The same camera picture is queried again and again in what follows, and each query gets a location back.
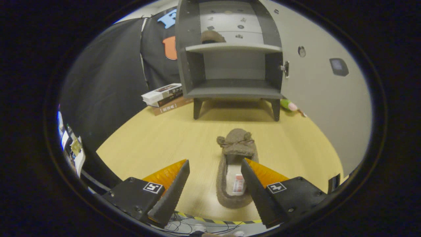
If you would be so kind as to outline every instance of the book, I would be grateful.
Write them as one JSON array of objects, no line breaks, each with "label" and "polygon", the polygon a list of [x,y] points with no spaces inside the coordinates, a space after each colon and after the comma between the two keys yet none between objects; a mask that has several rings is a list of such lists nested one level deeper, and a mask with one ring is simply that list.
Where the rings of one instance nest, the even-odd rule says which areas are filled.
[{"label": "book", "polygon": [[181,83],[172,83],[142,95],[143,101],[149,104],[158,102],[182,90]]},{"label": "book", "polygon": [[183,96],[163,105],[159,108],[153,108],[154,114],[160,115],[162,113],[168,112],[170,110],[176,109],[178,107],[181,107],[183,105],[187,105],[193,102],[193,98],[184,98]]},{"label": "book", "polygon": [[162,100],[160,100],[160,101],[158,101],[158,102],[155,102],[155,103],[148,103],[148,102],[146,102],[145,101],[145,103],[147,104],[147,105],[149,105],[149,106],[152,106],[152,107],[161,107],[161,106],[163,106],[163,105],[165,105],[165,104],[167,104],[167,103],[169,103],[169,102],[171,102],[172,100],[175,100],[175,99],[177,99],[178,97],[180,97],[180,96],[182,96],[183,95],[183,90],[179,90],[179,91],[177,91],[176,93],[174,93],[173,95],[171,95],[171,96],[168,96],[167,98],[164,98],[164,99],[162,99]]}]

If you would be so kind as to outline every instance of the slipper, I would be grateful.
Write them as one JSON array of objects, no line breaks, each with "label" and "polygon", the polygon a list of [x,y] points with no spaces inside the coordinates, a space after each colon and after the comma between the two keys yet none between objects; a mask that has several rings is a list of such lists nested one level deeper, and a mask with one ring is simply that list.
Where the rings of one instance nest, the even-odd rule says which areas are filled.
[{"label": "slipper", "polygon": [[257,148],[251,133],[243,129],[233,129],[226,137],[218,137],[216,142],[222,147],[216,179],[216,196],[227,208],[247,206],[252,198],[248,193],[241,174],[244,158],[258,163]]}]

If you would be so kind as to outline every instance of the green toy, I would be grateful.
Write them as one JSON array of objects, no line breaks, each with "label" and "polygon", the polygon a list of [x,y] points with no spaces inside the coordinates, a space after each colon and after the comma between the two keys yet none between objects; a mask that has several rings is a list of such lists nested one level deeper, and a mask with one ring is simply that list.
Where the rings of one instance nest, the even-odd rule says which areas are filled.
[{"label": "green toy", "polygon": [[296,111],[298,109],[294,103],[287,99],[281,99],[281,106],[289,111]]}]

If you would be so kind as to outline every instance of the hazard tape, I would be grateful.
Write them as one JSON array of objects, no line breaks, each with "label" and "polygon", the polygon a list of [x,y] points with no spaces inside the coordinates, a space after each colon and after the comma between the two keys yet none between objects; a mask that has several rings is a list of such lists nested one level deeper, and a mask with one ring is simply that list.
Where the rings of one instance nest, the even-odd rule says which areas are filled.
[{"label": "hazard tape", "polygon": [[198,221],[204,221],[208,223],[215,223],[215,224],[222,224],[222,225],[245,225],[245,224],[254,224],[254,223],[262,223],[262,220],[255,220],[255,221],[219,221],[219,220],[211,220],[207,218],[202,218],[198,216],[192,216],[189,214],[185,214],[179,211],[175,211],[174,213],[186,217],[186,218],[192,218]]}]

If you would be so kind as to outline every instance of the wooden table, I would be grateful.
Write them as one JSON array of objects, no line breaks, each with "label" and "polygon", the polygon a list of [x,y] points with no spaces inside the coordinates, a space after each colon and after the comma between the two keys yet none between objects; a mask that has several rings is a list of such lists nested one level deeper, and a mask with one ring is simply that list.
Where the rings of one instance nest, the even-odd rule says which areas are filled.
[{"label": "wooden table", "polygon": [[331,143],[310,118],[281,110],[273,120],[271,105],[253,102],[204,102],[200,118],[193,119],[193,104],[155,116],[147,107],[97,150],[122,180],[142,179],[182,159],[189,159],[190,175],[177,211],[223,221],[260,219],[254,203],[240,209],[221,206],[216,198],[216,174],[221,158],[217,136],[234,128],[252,133],[260,163],[289,177],[302,176],[327,192],[328,180],[343,169]]}]

